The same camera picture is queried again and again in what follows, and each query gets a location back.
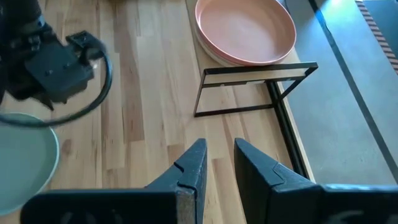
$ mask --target light green plate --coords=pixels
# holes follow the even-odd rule
[[[40,121],[10,113],[13,119]],[[21,208],[54,175],[60,155],[52,128],[30,129],[0,123],[0,216]]]

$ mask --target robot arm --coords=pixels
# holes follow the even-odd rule
[[[37,0],[1,0],[0,33],[0,103],[5,92],[17,100],[35,98],[53,110],[53,103],[67,100],[86,89],[94,78],[90,60],[104,58],[107,82],[95,101],[71,116],[42,124],[10,121],[20,126],[54,126],[89,113],[106,97],[111,86],[111,65],[104,45],[83,31],[67,37],[62,45],[45,22]]]

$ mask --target plate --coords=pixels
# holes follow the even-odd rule
[[[199,0],[195,17],[207,46],[240,65],[280,62],[296,40],[293,20],[276,0]]]
[[[31,115],[5,114],[37,121]],[[30,129],[0,123],[0,215],[21,208],[41,192],[54,175],[60,155],[52,128]]]

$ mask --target black metal rack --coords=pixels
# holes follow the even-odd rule
[[[290,160],[292,161],[293,169],[296,173],[308,178],[308,172],[303,163],[303,158],[300,152],[299,144],[294,134],[292,123],[290,122],[286,107],[283,104],[282,100],[292,90],[294,90],[294,88],[297,87],[303,80],[305,80],[305,78],[311,75],[317,68],[318,64],[316,62],[302,62],[302,63],[283,63],[283,64],[265,65],[265,66],[221,67],[221,68],[204,69],[201,76],[200,86],[197,94],[193,115],[194,117],[197,118],[203,116],[237,113],[244,111],[254,111],[254,110],[263,110],[271,108],[275,109],[280,130],[282,131],[282,135],[286,143],[287,150],[289,152],[289,157]],[[270,78],[263,77],[263,78],[250,79],[250,80],[214,82],[214,83],[207,83],[205,81],[206,78],[217,75],[266,72],[266,71],[278,71],[278,70],[295,70],[295,69],[306,69],[306,71],[300,76],[292,75],[287,77],[270,77]],[[261,81],[263,81],[267,85],[267,89],[271,98],[271,103],[269,104],[198,112],[198,105],[202,90],[204,88],[245,85],[248,82],[261,82]],[[294,81],[294,82],[283,93],[281,93],[277,86],[277,82],[283,82],[283,81]]]

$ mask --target black mount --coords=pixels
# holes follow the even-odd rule
[[[63,46],[44,24],[29,35],[18,34],[0,45],[0,103],[5,91],[17,100],[35,98],[53,110],[94,78],[89,60],[103,56],[103,44],[86,31],[67,37]]]

